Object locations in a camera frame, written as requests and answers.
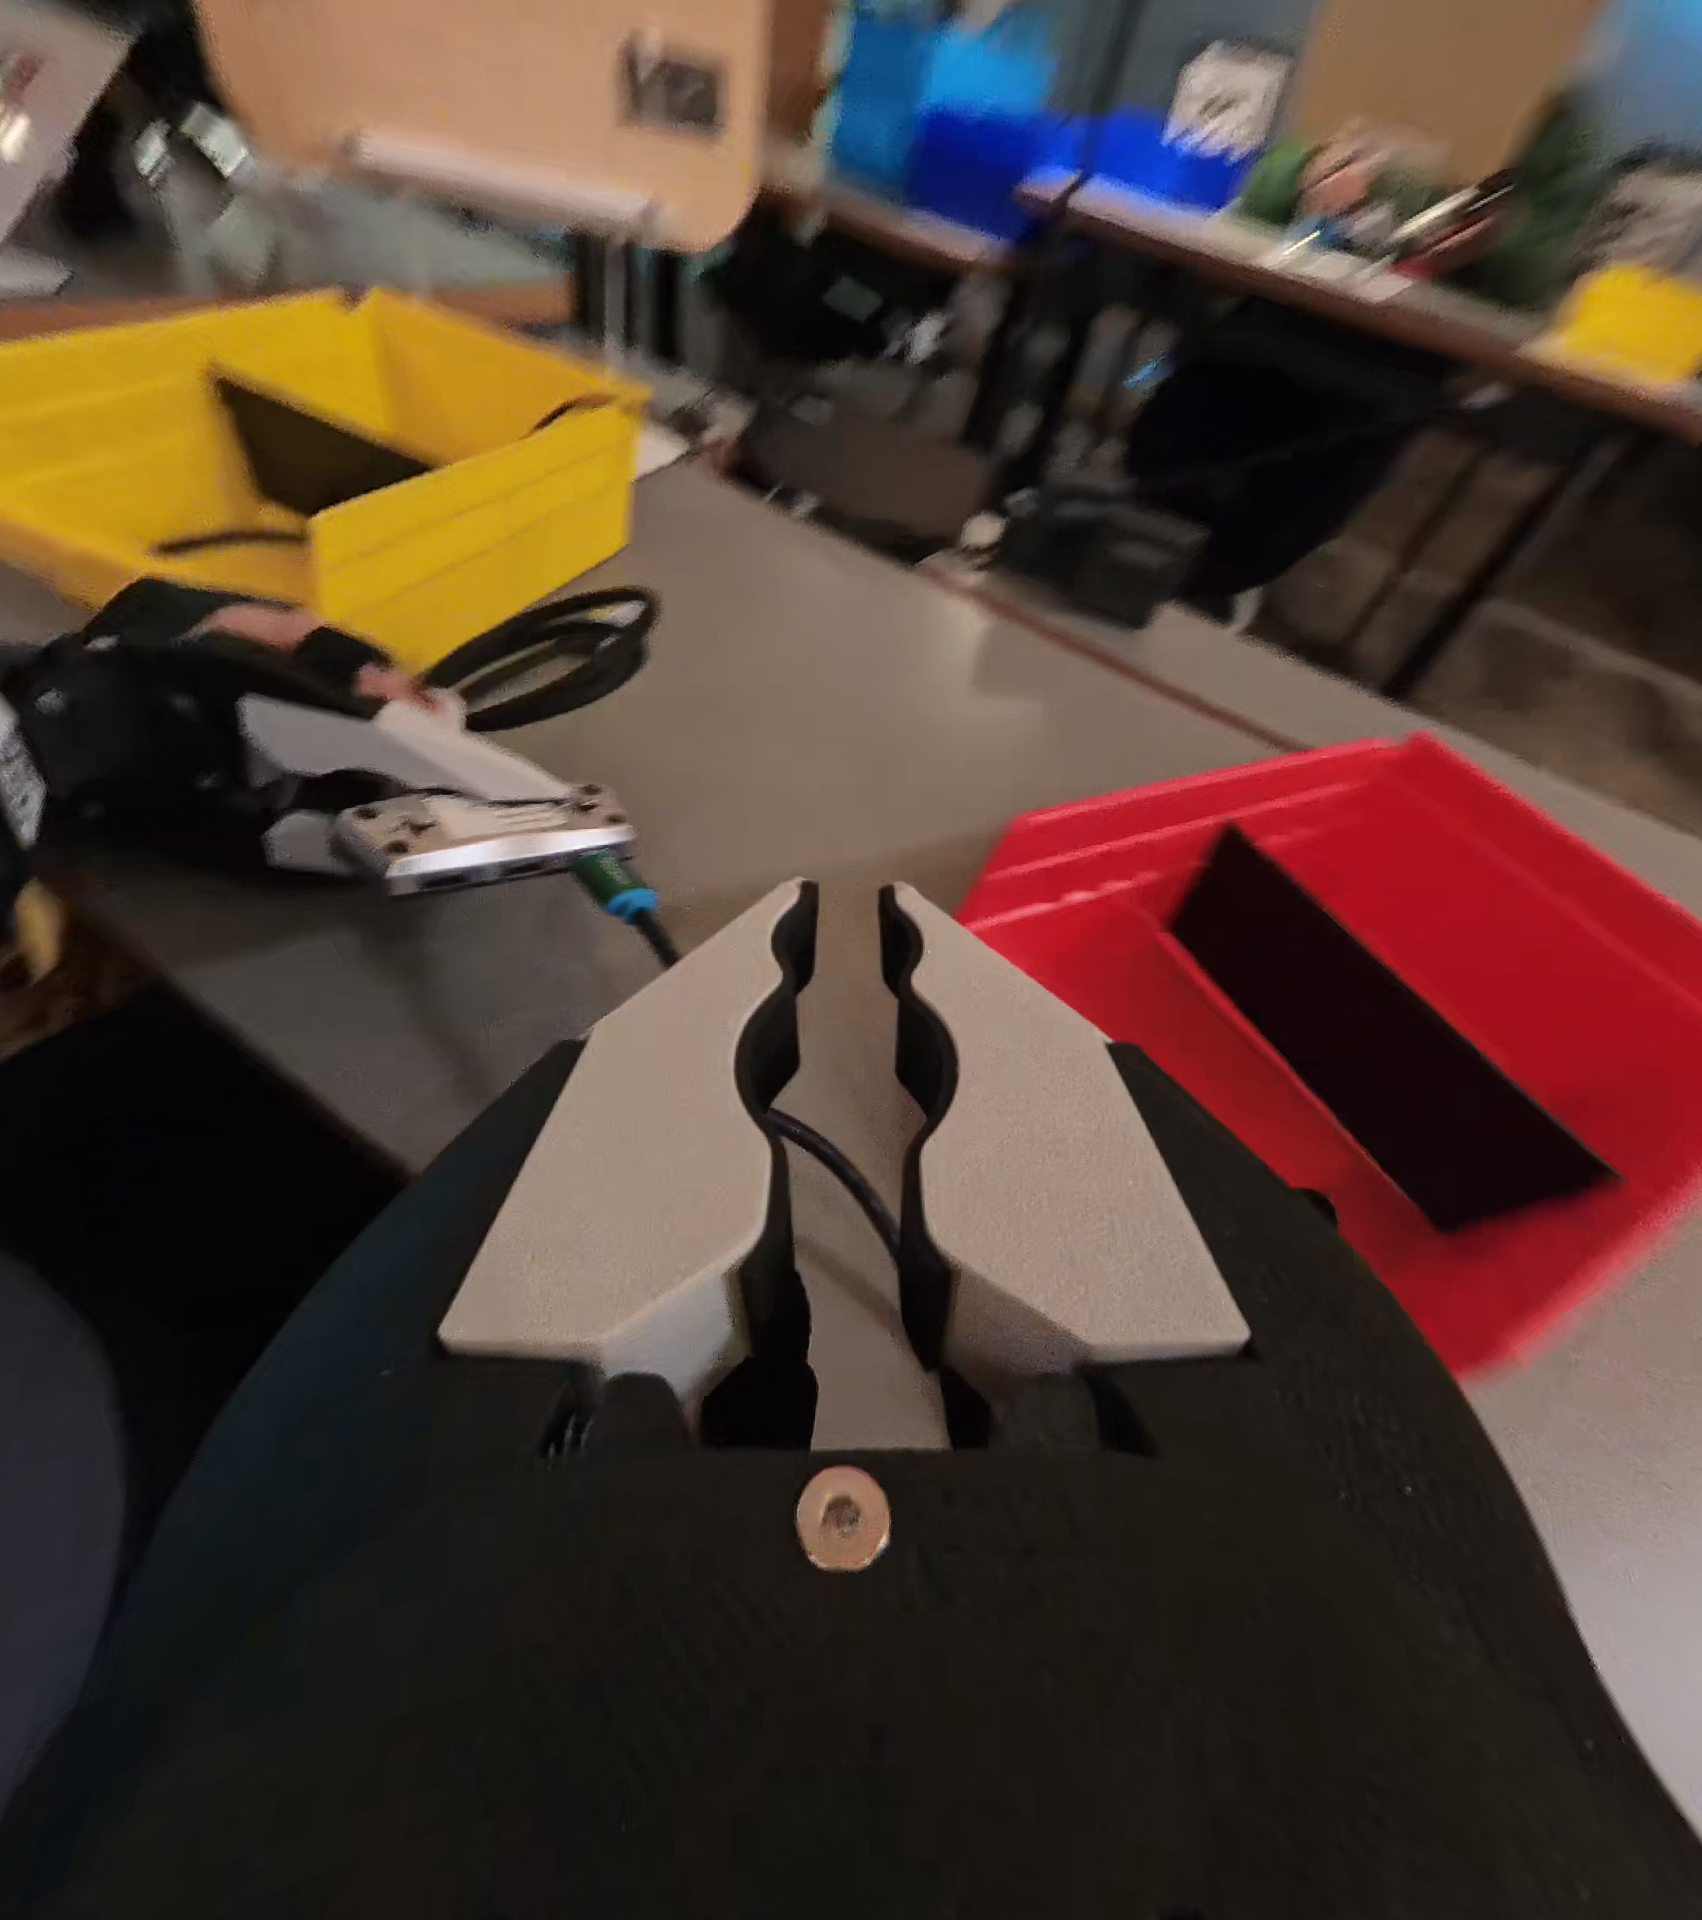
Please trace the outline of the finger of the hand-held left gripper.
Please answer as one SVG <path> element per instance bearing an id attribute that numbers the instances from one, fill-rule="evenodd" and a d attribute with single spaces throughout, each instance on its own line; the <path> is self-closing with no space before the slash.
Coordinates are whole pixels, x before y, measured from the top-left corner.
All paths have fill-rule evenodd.
<path id="1" fill-rule="evenodd" d="M 237 698 L 249 748 L 289 776 L 376 775 L 397 792 L 464 792 L 476 803 L 564 803 L 578 781 L 472 733 L 441 709 L 384 703 L 376 720 Z"/>
<path id="2" fill-rule="evenodd" d="M 390 803 L 355 803 L 339 815 L 289 810 L 255 851 L 272 873 L 301 879 L 390 879 L 390 853 L 376 851 L 376 827 L 390 827 Z"/>

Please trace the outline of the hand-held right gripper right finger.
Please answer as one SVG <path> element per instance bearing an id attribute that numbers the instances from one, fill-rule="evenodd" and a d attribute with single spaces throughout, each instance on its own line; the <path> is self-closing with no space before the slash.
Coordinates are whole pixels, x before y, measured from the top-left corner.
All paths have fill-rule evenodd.
<path id="1" fill-rule="evenodd" d="M 1228 1357 L 1249 1320 L 1152 1144 L 1101 1028 L 916 884 L 878 889 L 917 1107 L 897 1194 L 897 1312 L 922 1372 L 1042 1380 Z"/>

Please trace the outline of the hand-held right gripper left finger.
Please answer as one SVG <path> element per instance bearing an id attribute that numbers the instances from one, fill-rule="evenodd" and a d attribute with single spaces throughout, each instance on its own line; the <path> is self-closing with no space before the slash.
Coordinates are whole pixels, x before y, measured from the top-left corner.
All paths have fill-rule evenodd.
<path id="1" fill-rule="evenodd" d="M 775 1107 L 819 884 L 783 879 L 580 1040 L 441 1344 L 663 1380 L 705 1445 L 807 1448 L 815 1308 Z"/>

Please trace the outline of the black USB hub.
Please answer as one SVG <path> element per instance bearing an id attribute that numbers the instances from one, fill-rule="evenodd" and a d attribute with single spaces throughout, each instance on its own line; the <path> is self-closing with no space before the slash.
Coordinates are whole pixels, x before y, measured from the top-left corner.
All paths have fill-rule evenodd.
<path id="1" fill-rule="evenodd" d="M 628 853 L 632 818 L 609 798 L 489 803 L 472 792 L 393 792 L 331 815 L 330 851 L 393 901 L 564 873 Z"/>

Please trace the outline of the yellow bin with black divider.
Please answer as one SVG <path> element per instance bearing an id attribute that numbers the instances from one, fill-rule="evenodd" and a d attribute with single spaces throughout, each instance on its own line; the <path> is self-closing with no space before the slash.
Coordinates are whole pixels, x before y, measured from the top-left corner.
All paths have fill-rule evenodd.
<path id="1" fill-rule="evenodd" d="M 436 476 L 267 506 L 211 373 Z M 632 536 L 648 387 L 513 331 L 367 289 L 0 344 L 0 560 L 81 614 L 130 580 L 289 602 L 436 669 Z"/>

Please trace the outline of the black HDMI cable green plug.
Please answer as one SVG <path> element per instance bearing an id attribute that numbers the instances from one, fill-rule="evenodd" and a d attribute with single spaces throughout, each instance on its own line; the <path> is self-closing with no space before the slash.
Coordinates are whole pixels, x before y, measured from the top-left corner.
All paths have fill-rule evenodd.
<path id="1" fill-rule="evenodd" d="M 657 914 L 657 889 L 636 879 L 636 869 L 619 853 L 586 853 L 578 869 L 580 889 L 628 929 L 636 929 L 663 972 L 683 960 L 674 929 Z M 873 1237 L 882 1242 L 889 1259 L 897 1259 L 897 1216 L 878 1196 L 878 1187 L 855 1167 L 855 1158 L 828 1144 L 819 1128 L 768 1107 L 768 1132 L 783 1138 L 790 1146 L 807 1151 L 863 1215 Z"/>

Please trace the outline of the red plastic bin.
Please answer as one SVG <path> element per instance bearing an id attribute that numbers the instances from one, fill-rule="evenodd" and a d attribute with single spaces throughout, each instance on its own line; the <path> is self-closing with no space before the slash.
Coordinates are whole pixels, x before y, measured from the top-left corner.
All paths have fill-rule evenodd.
<path id="1" fill-rule="evenodd" d="M 1612 1161 L 1614 1187 L 1436 1233 L 1174 938 L 1228 823 Z M 1428 733 L 1024 815 L 959 924 L 1326 1196 L 1464 1380 L 1547 1347 L 1702 1196 L 1702 921 Z"/>

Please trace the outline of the person's left hand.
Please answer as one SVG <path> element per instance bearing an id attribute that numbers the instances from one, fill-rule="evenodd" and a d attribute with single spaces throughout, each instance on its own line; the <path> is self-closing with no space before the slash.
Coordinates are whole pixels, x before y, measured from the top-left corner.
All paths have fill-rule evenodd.
<path id="1" fill-rule="evenodd" d="M 321 682 L 355 687 L 357 698 L 390 709 L 436 709 L 428 687 L 397 672 L 377 646 L 355 634 L 331 634 L 321 617 L 272 602 L 229 602 L 205 614 L 194 636 L 237 636 L 282 653 L 318 672 Z"/>

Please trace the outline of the black divider panel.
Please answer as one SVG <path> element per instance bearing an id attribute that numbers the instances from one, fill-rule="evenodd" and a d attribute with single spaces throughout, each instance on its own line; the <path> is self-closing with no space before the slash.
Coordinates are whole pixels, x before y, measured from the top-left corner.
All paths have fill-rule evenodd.
<path id="1" fill-rule="evenodd" d="M 1228 823 L 1174 938 L 1436 1233 L 1614 1187 L 1572 1128 Z"/>
<path id="2" fill-rule="evenodd" d="M 289 516 L 321 516 L 357 496 L 436 476 L 436 461 L 402 456 L 355 423 L 313 415 L 272 387 L 211 373 L 211 394 L 237 433 L 254 491 Z"/>

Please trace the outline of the wooden board with black label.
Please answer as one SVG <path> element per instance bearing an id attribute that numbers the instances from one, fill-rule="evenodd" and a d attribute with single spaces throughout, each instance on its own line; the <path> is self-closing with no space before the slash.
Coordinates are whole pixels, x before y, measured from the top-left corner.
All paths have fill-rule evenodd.
<path id="1" fill-rule="evenodd" d="M 764 185 L 764 0 L 196 0 L 232 124 L 357 175 L 663 253 Z"/>

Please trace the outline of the black office chair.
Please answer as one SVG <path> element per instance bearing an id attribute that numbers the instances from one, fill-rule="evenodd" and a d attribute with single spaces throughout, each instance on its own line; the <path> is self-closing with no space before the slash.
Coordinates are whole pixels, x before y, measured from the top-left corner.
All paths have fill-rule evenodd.
<path id="1" fill-rule="evenodd" d="M 1224 614 L 1332 539 L 1428 423 L 1439 373 L 1341 331 L 1233 309 L 1126 423 L 1126 484 L 1203 531 L 1180 602 Z"/>

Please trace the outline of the light blue caddy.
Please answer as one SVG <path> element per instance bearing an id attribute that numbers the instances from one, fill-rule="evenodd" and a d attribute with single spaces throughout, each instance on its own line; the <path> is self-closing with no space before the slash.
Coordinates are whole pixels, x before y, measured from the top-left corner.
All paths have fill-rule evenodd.
<path id="1" fill-rule="evenodd" d="M 917 129 L 917 97 L 939 46 L 939 3 L 847 3 L 828 89 L 828 167 L 855 185 L 897 198 Z"/>
<path id="2" fill-rule="evenodd" d="M 1052 104 L 1054 37 L 1042 16 L 946 19 L 927 46 L 917 110 L 1033 119 Z"/>

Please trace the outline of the dark blue plastic bin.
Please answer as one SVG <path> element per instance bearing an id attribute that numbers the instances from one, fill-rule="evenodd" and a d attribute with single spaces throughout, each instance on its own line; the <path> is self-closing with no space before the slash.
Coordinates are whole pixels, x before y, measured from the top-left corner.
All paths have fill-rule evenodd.
<path id="1" fill-rule="evenodd" d="M 916 129 L 905 204 L 996 244 L 1030 231 L 1022 182 L 1081 156 L 1084 119 L 927 104 Z"/>

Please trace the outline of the yellow plastic bin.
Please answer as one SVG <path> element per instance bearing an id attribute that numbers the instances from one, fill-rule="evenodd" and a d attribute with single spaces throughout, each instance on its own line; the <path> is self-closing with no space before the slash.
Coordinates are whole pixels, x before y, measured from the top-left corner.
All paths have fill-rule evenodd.
<path id="1" fill-rule="evenodd" d="M 1702 378 L 1702 281 L 1636 265 L 1597 269 L 1572 281 L 1527 354 L 1636 387 L 1690 386 Z"/>

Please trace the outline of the wooden board on clear stand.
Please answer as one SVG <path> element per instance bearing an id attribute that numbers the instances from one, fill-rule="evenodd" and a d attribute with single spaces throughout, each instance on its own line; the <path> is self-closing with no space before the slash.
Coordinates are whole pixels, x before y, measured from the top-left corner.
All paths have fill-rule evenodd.
<path id="1" fill-rule="evenodd" d="M 1601 16 L 1604 0 L 1324 0 L 1281 133 L 1405 133 L 1443 175 L 1487 175 L 1572 83 Z"/>

